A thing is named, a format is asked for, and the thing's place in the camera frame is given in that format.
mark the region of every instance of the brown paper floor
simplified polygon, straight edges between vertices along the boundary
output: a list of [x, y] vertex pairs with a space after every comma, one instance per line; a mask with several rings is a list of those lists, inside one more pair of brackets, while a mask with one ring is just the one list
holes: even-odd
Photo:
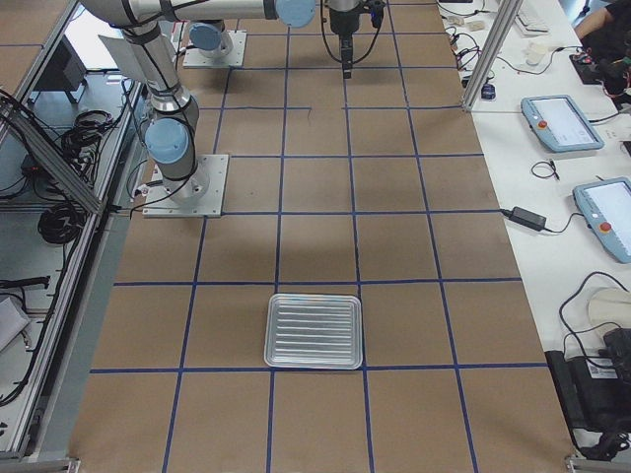
[[[243, 70], [181, 72], [198, 151], [232, 156], [225, 213], [134, 218], [71, 453], [88, 473], [564, 471], [436, 6], [392, 2], [346, 83], [316, 26], [241, 21]], [[275, 292], [359, 296], [362, 367], [269, 369]]]

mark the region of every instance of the power adapter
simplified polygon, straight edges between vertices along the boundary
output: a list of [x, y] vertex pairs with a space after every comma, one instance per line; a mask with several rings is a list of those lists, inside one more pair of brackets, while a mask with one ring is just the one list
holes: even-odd
[[513, 210], [500, 209], [500, 211], [511, 222], [523, 225], [536, 232], [541, 232], [545, 229], [545, 217], [542, 215], [534, 214], [522, 207], [513, 207]]

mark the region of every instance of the keyboard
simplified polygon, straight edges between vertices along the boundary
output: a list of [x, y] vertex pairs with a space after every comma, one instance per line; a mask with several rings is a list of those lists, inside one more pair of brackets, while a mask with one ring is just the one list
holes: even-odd
[[524, 0], [520, 10], [515, 17], [515, 24], [525, 36], [539, 36], [541, 34], [548, 34], [550, 28], [539, 17], [534, 7]]

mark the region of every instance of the aluminum baking tray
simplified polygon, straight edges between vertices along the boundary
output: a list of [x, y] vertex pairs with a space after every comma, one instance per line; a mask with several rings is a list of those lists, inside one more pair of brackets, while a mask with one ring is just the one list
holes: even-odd
[[358, 368], [363, 358], [360, 301], [353, 296], [272, 296], [264, 358], [278, 368]]

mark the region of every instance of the white table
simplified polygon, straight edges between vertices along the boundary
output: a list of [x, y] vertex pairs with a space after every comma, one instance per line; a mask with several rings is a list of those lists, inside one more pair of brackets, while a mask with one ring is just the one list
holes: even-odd
[[[544, 57], [538, 66], [526, 65], [526, 48], [536, 40], [550, 48], [578, 45], [561, 6], [554, 0], [525, 0], [538, 8], [539, 15], [550, 27], [550, 34], [525, 37], [516, 26], [511, 28], [501, 49], [501, 57], [520, 69], [541, 70], [549, 60]], [[473, 4], [448, 4], [455, 12], [467, 13], [482, 7], [482, 0]], [[496, 0], [487, 0], [485, 8], [497, 11]], [[469, 33], [483, 46], [489, 33], [494, 13], [479, 14], [467, 22], [484, 20], [486, 29], [469, 32], [467, 27], [457, 30]], [[472, 41], [462, 38], [458, 47], [470, 47]], [[521, 114], [520, 103], [524, 97], [569, 95], [588, 118], [600, 118], [615, 112], [611, 100], [600, 86], [585, 86], [579, 80], [567, 56], [571, 50], [555, 54], [552, 65], [540, 76], [518, 74], [503, 62], [496, 60], [493, 66], [497, 98], [494, 101], [478, 100], [472, 117], [484, 156], [491, 174], [500, 205], [512, 209], [524, 207], [548, 218], [547, 227], [560, 230], [568, 218], [576, 212], [572, 190], [579, 184], [594, 182], [597, 175], [608, 178], [631, 174], [631, 157], [621, 148], [621, 141], [631, 139], [631, 117], [618, 116], [596, 130], [605, 141], [605, 147], [597, 152], [586, 153], [583, 158], [563, 159], [544, 150], [529, 130]], [[530, 174], [530, 168], [538, 161], [554, 159], [561, 177], [543, 180]], [[575, 218], [569, 229], [551, 236], [537, 233], [513, 222], [507, 222], [507, 231], [524, 280], [526, 293], [539, 337], [544, 350], [561, 349], [566, 333], [559, 320], [559, 306], [572, 295], [583, 279], [592, 271], [601, 270], [619, 278], [631, 287], [631, 265], [617, 263], [596, 240], [585, 221]], [[576, 329], [590, 327], [587, 303], [600, 288], [613, 287], [612, 283], [596, 277], [586, 290], [567, 307], [566, 316]], [[583, 335], [588, 347], [601, 346], [594, 334]], [[568, 354], [578, 354], [576, 345], [569, 343]]]
[[[551, 52], [548, 52], [536, 66], [526, 64], [526, 50], [531, 41], [536, 41], [548, 46], [550, 50], [561, 46], [578, 46], [574, 30], [571, 28], [563, 9], [556, 0], [525, 0], [534, 6], [545, 23], [550, 27], [549, 34], [539, 36], [524, 36], [517, 26], [513, 25], [502, 45], [499, 56], [509, 61], [518, 69], [537, 72], [541, 71], [549, 62]], [[482, 8], [482, 0], [474, 0], [472, 4], [458, 5], [447, 4], [446, 7], [454, 12], [472, 12]], [[496, 12], [497, 0], [486, 0], [485, 10]], [[444, 16], [450, 15], [442, 10]], [[495, 13], [478, 14], [466, 22], [481, 20], [486, 24], [483, 31], [471, 32], [468, 27], [458, 27], [459, 33], [467, 33], [475, 38], [480, 47], [484, 47], [484, 41], [495, 19]], [[458, 48], [472, 47], [473, 41], [462, 36], [458, 42]], [[569, 95], [584, 112], [595, 112], [607, 115], [615, 112], [611, 101], [608, 100], [600, 86], [585, 86], [568, 56], [574, 49], [566, 49], [554, 54], [552, 64], [547, 71], [539, 76], [518, 73], [499, 59], [496, 59], [492, 71], [495, 74], [491, 80], [496, 88], [497, 98], [494, 101], [478, 100], [474, 111], [520, 111], [520, 102], [524, 97]], [[471, 61], [467, 69], [471, 69], [475, 61]]]

